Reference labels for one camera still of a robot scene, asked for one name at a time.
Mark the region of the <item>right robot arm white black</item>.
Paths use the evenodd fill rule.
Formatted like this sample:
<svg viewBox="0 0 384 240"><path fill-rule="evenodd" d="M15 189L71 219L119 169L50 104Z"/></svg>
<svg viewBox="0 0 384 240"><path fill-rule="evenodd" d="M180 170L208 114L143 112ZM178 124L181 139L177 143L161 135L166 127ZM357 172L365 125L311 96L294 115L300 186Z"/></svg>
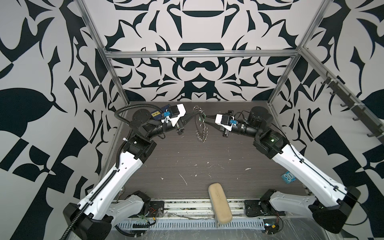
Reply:
<svg viewBox="0 0 384 240"><path fill-rule="evenodd" d="M271 128L273 120L269 111L260 106L253 107L245 120L237 120L233 111L206 116L206 123L225 137L233 133L253 138L261 154L284 167L312 193L299 196L270 189L260 199L263 206L311 218L326 231L340 233L361 192L345 187L312 164L284 135Z"/></svg>

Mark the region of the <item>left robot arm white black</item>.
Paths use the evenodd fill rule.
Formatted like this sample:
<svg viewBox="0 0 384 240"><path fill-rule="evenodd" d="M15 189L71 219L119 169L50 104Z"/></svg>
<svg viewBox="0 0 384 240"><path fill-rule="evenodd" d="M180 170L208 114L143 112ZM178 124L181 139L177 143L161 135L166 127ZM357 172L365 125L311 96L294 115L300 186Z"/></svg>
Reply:
<svg viewBox="0 0 384 240"><path fill-rule="evenodd" d="M137 191L125 201L113 204L115 196L129 178L145 163L157 146L154 137L165 138L165 133L176 130L179 135L193 118L202 118L196 108L187 113L183 104L163 111L152 104L123 107L115 117L130 127L131 133L118 149L115 165L97 186L78 204L69 203L63 214L68 224L62 235L65 240L74 233L81 240L104 240L117 224L134 215L145 215L151 199Z"/></svg>

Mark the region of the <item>blue booklet yellow label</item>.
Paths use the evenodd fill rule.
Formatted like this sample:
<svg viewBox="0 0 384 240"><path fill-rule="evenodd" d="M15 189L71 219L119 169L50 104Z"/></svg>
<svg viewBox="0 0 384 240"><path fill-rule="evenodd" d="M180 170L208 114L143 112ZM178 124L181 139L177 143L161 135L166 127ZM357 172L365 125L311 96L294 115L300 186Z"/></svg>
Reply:
<svg viewBox="0 0 384 240"><path fill-rule="evenodd" d="M163 111L163 112L166 112L167 111L167 109L170 107L171 105L165 105L165 106L163 106L163 107L161 107L161 110ZM152 111L151 112L151 115L152 115L152 118L154 119L154 120L156 120L156 121L158 121L158 120L161 120L161 118L162 118L162 114L161 114L161 112L160 111L158 111L158 110L154 110L154 111Z"/></svg>

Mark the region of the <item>beige glasses case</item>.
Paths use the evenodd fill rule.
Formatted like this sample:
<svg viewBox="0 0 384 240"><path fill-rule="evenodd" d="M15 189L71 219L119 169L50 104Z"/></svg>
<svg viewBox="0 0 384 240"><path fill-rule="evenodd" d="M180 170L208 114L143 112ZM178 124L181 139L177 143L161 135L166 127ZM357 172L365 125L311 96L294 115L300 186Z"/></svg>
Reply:
<svg viewBox="0 0 384 240"><path fill-rule="evenodd" d="M217 223L220 225L230 223L233 215L222 185L211 184L208 191Z"/></svg>

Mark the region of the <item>light blue small box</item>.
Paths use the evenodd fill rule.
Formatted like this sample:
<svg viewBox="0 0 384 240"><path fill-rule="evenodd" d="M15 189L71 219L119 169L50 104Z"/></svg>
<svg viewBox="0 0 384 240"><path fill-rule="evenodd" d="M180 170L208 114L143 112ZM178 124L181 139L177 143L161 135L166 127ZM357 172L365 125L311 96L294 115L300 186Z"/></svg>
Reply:
<svg viewBox="0 0 384 240"><path fill-rule="evenodd" d="M290 184L296 180L296 177L289 171L281 175L281 178L286 184Z"/></svg>

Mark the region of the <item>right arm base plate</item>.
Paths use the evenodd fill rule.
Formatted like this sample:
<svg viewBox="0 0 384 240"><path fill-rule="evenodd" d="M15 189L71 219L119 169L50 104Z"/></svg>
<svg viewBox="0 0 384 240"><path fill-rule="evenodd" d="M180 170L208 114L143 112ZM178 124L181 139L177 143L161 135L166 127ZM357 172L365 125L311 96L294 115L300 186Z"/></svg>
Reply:
<svg viewBox="0 0 384 240"><path fill-rule="evenodd" d="M249 218L262 216L285 216L285 212L276 211L268 201L245 200L245 214Z"/></svg>

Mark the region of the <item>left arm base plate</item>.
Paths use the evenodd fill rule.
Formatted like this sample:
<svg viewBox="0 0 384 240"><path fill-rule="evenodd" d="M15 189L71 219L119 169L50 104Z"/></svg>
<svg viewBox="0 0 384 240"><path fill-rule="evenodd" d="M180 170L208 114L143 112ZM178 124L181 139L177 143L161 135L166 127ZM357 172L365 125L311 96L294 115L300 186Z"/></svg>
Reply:
<svg viewBox="0 0 384 240"><path fill-rule="evenodd" d="M165 208L164 201L150 201L145 202L142 209L138 214L133 215L133 217L145 216L145 217L156 217L158 214L163 214Z"/></svg>

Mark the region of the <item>black wall hook rack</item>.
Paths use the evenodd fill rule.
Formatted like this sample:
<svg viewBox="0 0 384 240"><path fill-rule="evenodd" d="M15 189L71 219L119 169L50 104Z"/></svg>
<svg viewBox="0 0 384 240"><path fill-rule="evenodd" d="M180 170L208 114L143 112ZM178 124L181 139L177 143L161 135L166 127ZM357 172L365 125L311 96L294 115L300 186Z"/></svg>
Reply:
<svg viewBox="0 0 384 240"><path fill-rule="evenodd" d="M353 121L363 123L370 131L367 137L376 138L384 145L384 123L341 80L331 76L328 71L326 71L325 76L322 85L327 85L331 89L331 96L337 96L342 101L341 107L353 112L355 115Z"/></svg>

